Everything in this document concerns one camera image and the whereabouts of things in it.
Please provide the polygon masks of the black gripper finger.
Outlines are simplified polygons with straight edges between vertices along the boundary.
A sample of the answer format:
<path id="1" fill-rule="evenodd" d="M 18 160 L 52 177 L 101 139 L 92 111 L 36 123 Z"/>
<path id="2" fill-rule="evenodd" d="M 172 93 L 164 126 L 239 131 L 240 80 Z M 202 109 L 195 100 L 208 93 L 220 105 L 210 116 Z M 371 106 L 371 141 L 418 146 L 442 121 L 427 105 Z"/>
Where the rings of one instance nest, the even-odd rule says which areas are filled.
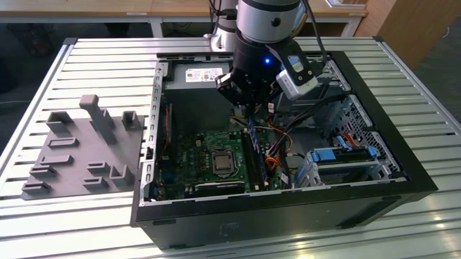
<path id="1" fill-rule="evenodd" d="M 215 79 L 216 90 L 234 106 L 252 106 L 251 79 L 243 73 L 227 73 Z"/>
<path id="2" fill-rule="evenodd" d="M 272 99 L 283 92 L 279 83 L 274 81 L 270 84 L 262 84 L 254 93 L 254 101 L 256 104 L 271 103 Z"/>

